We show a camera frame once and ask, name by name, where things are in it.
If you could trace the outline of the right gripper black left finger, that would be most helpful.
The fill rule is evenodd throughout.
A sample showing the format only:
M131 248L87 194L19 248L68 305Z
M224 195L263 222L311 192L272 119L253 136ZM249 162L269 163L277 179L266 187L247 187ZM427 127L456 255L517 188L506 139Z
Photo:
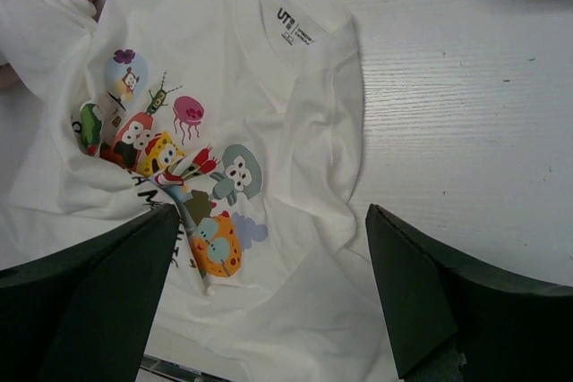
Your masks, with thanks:
M133 381L180 220L164 204L1 272L3 381Z

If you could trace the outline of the white cartoon print t-shirt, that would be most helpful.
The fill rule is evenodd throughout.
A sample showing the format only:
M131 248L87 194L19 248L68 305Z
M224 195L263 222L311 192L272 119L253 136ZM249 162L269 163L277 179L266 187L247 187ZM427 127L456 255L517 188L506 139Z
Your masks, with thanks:
M390 381L372 265L348 248L363 76L338 0L1 0L1 58L42 105L1 200L38 258L161 204L157 324L251 381Z

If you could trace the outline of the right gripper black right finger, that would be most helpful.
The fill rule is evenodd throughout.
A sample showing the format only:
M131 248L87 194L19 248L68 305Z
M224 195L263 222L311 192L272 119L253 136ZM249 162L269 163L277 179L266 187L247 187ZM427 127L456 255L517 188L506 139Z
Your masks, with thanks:
M378 205L365 225L400 379L572 379L571 287L495 267Z

